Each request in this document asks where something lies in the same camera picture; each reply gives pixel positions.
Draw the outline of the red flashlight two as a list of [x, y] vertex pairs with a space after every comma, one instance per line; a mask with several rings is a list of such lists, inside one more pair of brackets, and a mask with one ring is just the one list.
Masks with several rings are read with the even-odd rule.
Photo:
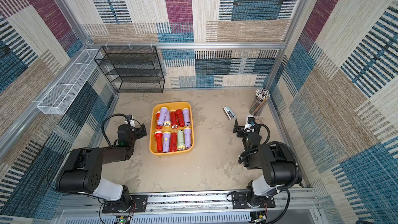
[[175, 112], [170, 112], [171, 127], [172, 129], [177, 129], [179, 127], [178, 119]]

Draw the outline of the yellow plastic storage tray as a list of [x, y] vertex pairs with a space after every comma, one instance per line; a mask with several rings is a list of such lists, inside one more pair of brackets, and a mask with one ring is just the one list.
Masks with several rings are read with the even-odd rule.
[[[159, 114], [160, 114], [160, 110], [161, 107], [167, 107], [168, 110], [170, 112], [176, 112], [176, 110], [178, 109], [183, 109], [183, 108], [188, 108], [190, 111], [190, 120], [191, 120], [191, 130], [192, 130], [192, 134], [191, 134], [191, 141], [192, 141], [192, 146], [189, 149], [185, 149], [185, 150], [181, 150], [181, 151], [176, 151], [176, 152], [162, 152], [162, 153], [158, 153], [157, 152], [157, 144], [156, 144], [156, 140], [154, 137], [154, 133], [156, 131], [169, 131], [171, 133], [179, 131], [179, 130], [184, 130], [184, 128], [186, 128], [186, 126], [184, 127], [178, 127], [177, 129], [172, 129], [172, 127], [165, 127], [165, 126], [159, 126], [157, 125], [157, 121], [159, 118]], [[192, 107], [188, 102], [169, 102], [169, 103], [161, 103], [156, 105], [153, 110], [152, 110], [152, 114], [151, 114], [151, 124], [150, 124], [150, 132], [148, 133], [149, 137], [150, 137], [150, 144], [149, 144], [149, 149], [151, 151], [152, 154], [156, 155], [156, 156], [168, 156], [168, 155], [182, 155], [185, 153], [190, 152], [195, 145], [195, 138], [194, 138], [194, 122], [193, 122], [193, 116], [192, 116]]]

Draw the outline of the mint green flashlight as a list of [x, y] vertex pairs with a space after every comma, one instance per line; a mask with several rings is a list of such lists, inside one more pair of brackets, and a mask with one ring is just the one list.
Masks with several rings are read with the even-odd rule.
[[185, 143], [184, 143], [184, 131], [179, 130], [177, 131], [177, 150], [185, 150]]

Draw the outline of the red flashlight one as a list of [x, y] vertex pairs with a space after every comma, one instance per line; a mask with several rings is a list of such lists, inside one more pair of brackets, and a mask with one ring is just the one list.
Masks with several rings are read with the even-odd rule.
[[185, 122], [184, 122], [183, 112], [181, 109], [176, 110], [176, 116], [177, 116], [177, 121], [178, 121], [179, 127], [184, 127]]

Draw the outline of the red flashlight bottom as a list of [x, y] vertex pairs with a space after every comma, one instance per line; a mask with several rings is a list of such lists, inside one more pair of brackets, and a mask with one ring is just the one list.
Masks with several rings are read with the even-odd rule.
[[176, 132], [171, 133], [170, 152], [177, 151], [177, 137], [178, 134]]

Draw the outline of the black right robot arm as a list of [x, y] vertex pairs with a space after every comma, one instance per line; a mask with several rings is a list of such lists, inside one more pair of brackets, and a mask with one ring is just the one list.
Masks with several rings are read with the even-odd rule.
[[249, 170], [261, 170], [262, 175], [248, 183], [246, 196], [249, 201], [270, 198], [298, 184], [302, 180], [299, 161], [285, 143], [271, 141], [271, 131], [254, 116], [247, 116], [244, 125], [235, 120], [233, 133], [242, 138], [244, 151], [238, 163]]

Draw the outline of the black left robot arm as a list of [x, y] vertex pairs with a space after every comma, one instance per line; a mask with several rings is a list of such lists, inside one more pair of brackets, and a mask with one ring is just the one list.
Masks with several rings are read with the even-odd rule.
[[[105, 132], [105, 124], [113, 117], [123, 117], [124, 124], [117, 130], [117, 139], [112, 143]], [[107, 147], [77, 148], [66, 154], [66, 162], [60, 171], [55, 190], [62, 193], [88, 195], [105, 202], [130, 205], [132, 199], [128, 187], [113, 183], [102, 177], [103, 165], [130, 160], [138, 139], [147, 135], [146, 126], [132, 115], [113, 114], [101, 124], [101, 133]]]

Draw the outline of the light blue stapler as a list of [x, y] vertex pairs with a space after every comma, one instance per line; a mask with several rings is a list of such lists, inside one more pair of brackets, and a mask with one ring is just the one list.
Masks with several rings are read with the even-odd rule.
[[229, 120], [236, 119], [235, 113], [228, 106], [224, 106], [223, 111]]

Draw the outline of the clear cup of pencils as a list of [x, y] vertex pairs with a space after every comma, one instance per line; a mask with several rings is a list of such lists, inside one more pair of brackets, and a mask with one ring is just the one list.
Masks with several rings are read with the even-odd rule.
[[253, 116], [259, 116], [270, 97], [268, 90], [261, 88], [255, 92], [255, 97], [252, 105], [249, 108], [249, 113]]

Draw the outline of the black mesh shelf rack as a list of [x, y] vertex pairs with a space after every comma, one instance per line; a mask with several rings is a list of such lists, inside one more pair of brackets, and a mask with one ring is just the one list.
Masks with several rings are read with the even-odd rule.
[[102, 46], [94, 61], [117, 93], [164, 90], [164, 72], [153, 46]]

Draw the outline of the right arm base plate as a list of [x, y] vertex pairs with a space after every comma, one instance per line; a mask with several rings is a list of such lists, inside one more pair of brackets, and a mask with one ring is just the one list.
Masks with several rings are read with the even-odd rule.
[[260, 197], [245, 191], [231, 191], [227, 194], [227, 200], [232, 203], [234, 209], [276, 207], [271, 197]]

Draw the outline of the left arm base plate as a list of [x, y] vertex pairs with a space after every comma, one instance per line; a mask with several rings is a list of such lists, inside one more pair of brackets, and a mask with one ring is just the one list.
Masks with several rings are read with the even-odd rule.
[[126, 200], [106, 201], [101, 213], [143, 213], [146, 210], [148, 195], [130, 195]]

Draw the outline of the aluminium front rail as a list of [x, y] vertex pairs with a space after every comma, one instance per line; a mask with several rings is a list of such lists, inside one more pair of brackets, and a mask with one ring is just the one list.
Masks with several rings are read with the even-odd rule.
[[106, 213], [94, 197], [65, 196], [53, 224], [254, 224], [274, 220], [288, 206], [280, 224], [326, 224], [326, 214], [311, 188], [291, 188], [260, 208], [244, 203], [242, 190], [134, 193], [135, 211]]

